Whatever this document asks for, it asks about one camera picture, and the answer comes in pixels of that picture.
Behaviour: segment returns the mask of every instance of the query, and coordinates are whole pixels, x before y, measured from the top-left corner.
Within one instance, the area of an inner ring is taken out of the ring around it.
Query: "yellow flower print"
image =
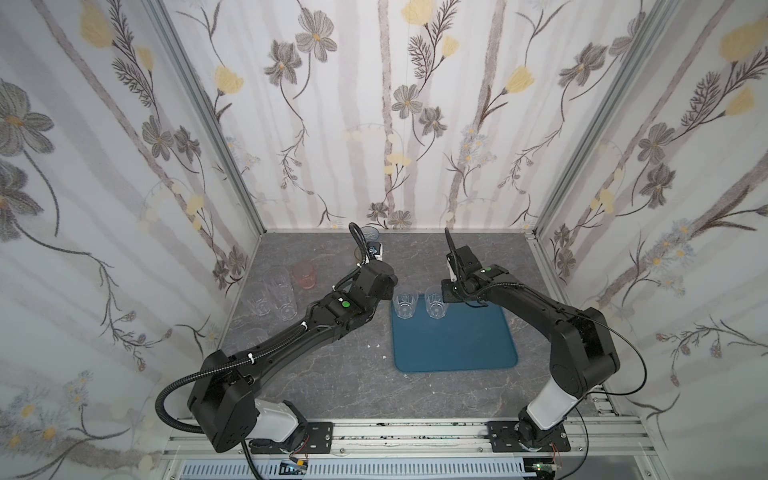
[[[528,67],[521,65],[512,72],[504,89],[507,93],[516,94],[533,85],[534,78]]]
[[[411,0],[400,11],[411,25],[425,25],[432,18],[432,0]]]
[[[413,162],[413,160],[405,156],[403,153],[389,154],[386,156],[386,159],[389,160],[389,163],[391,164],[400,164],[403,167],[408,167],[411,162]]]
[[[193,195],[187,201],[187,215],[194,215],[199,209],[205,205],[205,199],[202,195]]]
[[[450,57],[458,50],[458,40],[450,35],[446,35],[442,39],[442,56]]]
[[[603,204],[603,208],[605,209],[606,214],[612,214],[615,212],[616,209],[614,207],[614,195],[607,188],[600,190],[600,203]]]
[[[236,94],[243,87],[243,79],[223,65],[216,68],[214,80],[216,88],[225,94]]]
[[[43,430],[43,440],[50,442],[56,436],[56,427],[48,427]]]
[[[768,33],[768,18],[748,23],[725,34],[720,40],[720,55],[730,62],[741,61],[763,43]]]
[[[154,68],[154,58],[152,58],[152,51],[145,47],[136,47],[136,55],[139,57],[139,61],[149,71]]]
[[[83,2],[83,12],[80,14],[80,36],[96,48],[106,48],[112,45],[114,36],[109,22],[99,8]]]
[[[755,95],[752,93],[752,88],[747,85],[742,88],[739,94],[728,102],[728,106],[725,107],[726,115],[741,115],[755,108]]]
[[[22,409],[22,418],[26,419],[30,415],[32,415],[33,413],[35,413],[35,406],[33,404],[29,403],[29,404],[25,405],[24,408]]]

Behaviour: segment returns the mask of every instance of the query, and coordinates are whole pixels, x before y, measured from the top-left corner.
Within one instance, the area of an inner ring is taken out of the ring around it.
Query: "black cable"
[[[497,286],[514,286],[514,287],[517,287],[517,288],[520,288],[520,287],[521,288],[525,288],[527,291],[529,291],[529,292],[533,293],[534,295],[536,295],[536,297],[538,297],[542,302],[544,302],[545,304],[547,304],[551,308],[554,308],[556,310],[559,309],[558,306],[553,305],[552,302],[550,302],[543,295],[539,294],[539,292],[537,292],[536,290],[533,290],[531,287],[529,287],[528,285],[525,285],[524,283],[516,283],[516,282],[499,282],[499,283],[492,283],[490,285],[486,285],[486,286],[482,287],[481,289],[479,289],[477,292],[475,292],[475,294],[473,295],[475,297],[475,300],[477,300],[477,297],[480,296],[480,294],[490,290],[491,288],[496,288]],[[638,350],[637,347],[632,344],[632,342],[627,340],[627,338],[625,336],[621,335],[616,330],[610,328],[608,325],[600,323],[597,320],[592,319],[592,318],[584,315],[583,313],[576,312],[576,316],[578,318],[581,318],[581,319],[589,320],[590,322],[594,323],[595,325],[602,326],[602,327],[610,330],[611,332],[613,332],[616,336],[618,336],[620,339],[625,341],[627,345],[632,347],[632,350],[634,350],[634,352],[637,354],[637,357],[640,359],[640,363],[643,364],[643,382],[640,384],[639,387],[637,387],[636,389],[632,390],[631,392],[613,393],[613,392],[605,392],[605,391],[603,391],[602,393],[604,393],[605,395],[613,395],[613,396],[628,396],[628,395],[633,395],[633,394],[635,394],[637,392],[640,392],[643,389],[643,387],[645,387],[645,383],[648,381],[648,367],[645,364],[645,359],[643,358],[643,355],[640,353],[640,350]]]
[[[248,464],[248,468],[250,468],[250,473],[253,475],[253,477],[256,480],[264,480],[261,475],[259,475],[259,471],[256,470],[256,466],[253,464],[253,458],[250,456],[250,450],[248,449],[248,444],[245,443],[245,440],[240,442],[240,446],[243,448],[243,453],[245,454],[245,461]]]
[[[587,455],[589,455],[589,432],[587,431],[587,423],[584,421],[584,417],[581,416],[581,412],[578,411],[578,407],[574,407],[574,409],[576,409],[576,413],[578,413],[578,416],[581,419],[581,424],[584,425],[584,435],[587,437],[587,448],[584,450],[584,456],[581,457],[581,462],[579,462],[578,466],[574,468],[572,472],[561,476],[558,480],[563,480],[563,478],[570,477],[574,473],[578,472],[578,469],[580,469],[584,462],[586,462]]]
[[[373,260],[373,258],[371,258],[371,252],[368,247],[366,236],[362,234],[362,230],[357,226],[357,223],[349,222],[349,232],[352,234],[352,238],[355,239],[355,243],[357,243],[357,247],[360,249],[360,264],[362,265]]]
[[[306,315],[304,317],[304,322],[306,322],[307,316],[310,314],[310,310],[312,309],[314,305],[310,305],[307,307]],[[224,373],[229,372],[232,369],[235,369],[239,366],[253,364],[257,359],[267,356],[271,353],[274,353],[280,349],[282,349],[285,346],[290,345],[293,343],[297,338],[301,336],[302,333],[306,332],[308,327],[306,325],[299,325],[299,328],[296,329],[296,332],[289,336],[285,341],[278,343],[277,345],[270,347],[268,349],[265,349],[258,353],[250,354],[248,358],[240,359],[240,360],[234,360],[229,363],[224,363],[223,365],[219,365],[217,367],[213,367],[212,369],[208,370],[202,370],[197,373],[193,373],[191,375],[187,375],[183,378],[180,378],[176,380],[175,382],[171,383],[169,386],[165,387],[160,391],[160,393],[157,395],[157,398],[154,402],[154,411],[157,413],[157,417],[166,425],[169,425],[170,427],[175,428],[176,430],[181,430],[182,432],[188,432],[188,433],[204,433],[203,429],[198,425],[190,425],[189,423],[179,422],[174,417],[172,417],[168,411],[165,409],[165,399],[174,391],[182,386],[185,386],[188,383],[195,382],[199,379],[202,379],[207,376],[216,375],[217,373]]]

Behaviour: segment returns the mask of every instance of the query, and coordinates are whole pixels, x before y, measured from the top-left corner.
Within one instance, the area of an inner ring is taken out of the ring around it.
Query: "black mounting plate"
[[[309,438],[306,445],[296,452],[296,455],[303,453],[331,453],[331,442],[333,441],[333,422],[310,422],[306,427]],[[283,451],[272,443],[266,446],[250,445],[250,452],[253,455],[282,455]]]
[[[513,453],[527,452],[520,442],[518,442],[518,433],[515,430],[517,422],[487,422],[488,440],[491,441],[491,449],[494,453]],[[571,451],[571,443],[565,435],[565,428],[562,424],[553,429],[551,434],[551,443],[559,452]],[[553,452],[551,444],[541,447],[539,452]]]

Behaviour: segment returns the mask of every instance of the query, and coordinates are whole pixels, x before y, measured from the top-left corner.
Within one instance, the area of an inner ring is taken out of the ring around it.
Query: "gray marble table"
[[[483,263],[497,263],[521,281],[546,292],[541,273],[521,233],[454,233],[457,247],[469,245]],[[401,282],[424,291],[447,275],[448,247],[442,233],[385,232],[384,260]],[[355,243],[342,233],[268,233],[259,246],[240,304],[224,337],[227,354],[246,349],[264,331],[288,326],[271,314],[256,316],[245,301],[251,285],[273,266],[308,260],[317,268],[317,285],[294,285],[300,312],[330,291],[354,267]],[[549,344],[533,327],[509,312],[507,322],[518,350],[511,369],[409,373],[397,370],[392,355],[389,303],[367,325],[338,342],[296,360],[280,371],[261,397],[290,400],[307,418],[456,418],[517,416],[549,378]],[[596,415],[591,402],[580,407]]]

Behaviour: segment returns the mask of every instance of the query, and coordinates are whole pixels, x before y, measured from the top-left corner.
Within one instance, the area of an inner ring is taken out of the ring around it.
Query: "gray flower print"
[[[229,272],[230,269],[227,268],[227,264],[224,260],[216,260],[216,265],[214,266],[214,278],[219,282],[219,290],[223,290],[224,287],[227,286],[227,275]]]
[[[627,32],[629,33],[629,36],[614,38],[614,42],[611,44],[611,48],[608,49],[608,54],[616,57],[618,55],[627,53],[627,51],[629,51],[629,47],[632,46],[634,36],[637,35],[637,31],[640,29],[640,25],[642,25],[643,20],[645,20],[645,12],[640,12],[637,17],[632,18],[632,20],[629,22],[629,25],[627,26]]]
[[[237,245],[232,246],[232,251],[227,259],[227,265],[234,276],[240,275],[245,270],[245,256],[237,248]]]
[[[558,253],[558,268],[562,272],[563,276],[571,275],[571,269],[576,266],[576,259],[573,252],[568,249],[562,250]]]
[[[411,113],[418,114],[422,110],[422,102],[416,101],[416,85],[410,87],[400,85],[395,90],[395,100],[397,102],[392,106],[394,111],[400,111],[400,118],[408,118]]]
[[[333,22],[328,15],[316,10],[312,15],[308,8],[301,9],[299,15],[299,25],[308,33],[296,34],[296,46],[304,53],[312,50],[315,52],[315,58],[320,61],[327,61],[327,51],[336,51],[336,43],[328,38],[333,32]]]
[[[39,154],[50,154],[53,144],[40,132],[53,128],[53,121],[29,111],[27,92],[0,80],[0,155],[13,157],[24,144]]]
[[[436,136],[442,136],[442,132],[448,130],[448,125],[441,124],[441,118],[442,113],[440,113],[440,107],[425,108],[419,119],[419,123],[424,125],[422,135],[427,135],[429,132],[434,131]]]
[[[43,211],[32,197],[22,192],[27,174],[21,168],[0,160],[0,242],[19,238],[16,215],[37,215]]]
[[[149,121],[141,124],[141,137],[152,145],[153,157],[163,155],[166,161],[170,158],[169,148],[174,146],[174,136],[169,131],[160,132],[160,125],[154,119],[154,115],[150,115]]]
[[[174,134],[174,137],[176,137],[176,145],[179,148],[179,153],[187,154],[187,159],[190,163],[192,163],[195,154],[200,156],[200,141],[192,140],[190,138],[190,132],[184,128],[184,126],[179,125],[179,129]]]
[[[576,83],[583,87],[587,83],[589,73],[602,68],[605,63],[606,49],[607,47],[604,45],[592,45],[590,42],[579,55],[574,57],[576,59],[576,66],[560,70],[561,78],[558,84],[561,87],[565,87],[573,80],[576,80]]]
[[[648,172],[648,185],[640,190],[640,195],[650,195],[648,208],[656,208],[664,205],[667,199],[664,198],[664,189],[672,188],[675,170],[670,170],[666,164],[660,164]]]
[[[662,148],[672,141],[674,128],[667,128],[664,122],[655,124],[648,131],[648,138],[643,138],[637,146],[643,150],[637,155],[639,161],[646,161],[650,158],[652,164],[658,164],[664,159],[665,153]]]
[[[384,202],[371,203],[371,213],[366,216],[373,221],[377,221],[379,217],[386,218],[387,211],[389,211],[389,207]]]
[[[392,225],[392,228],[395,230],[409,228],[412,225],[411,212],[404,212],[402,210],[395,211],[389,218],[389,224]]]
[[[296,46],[284,41],[277,43],[272,40],[270,58],[275,62],[271,67],[264,68],[264,73],[270,76],[270,83],[279,85],[283,76],[292,84],[296,83],[296,68],[301,66],[301,57],[296,51]]]

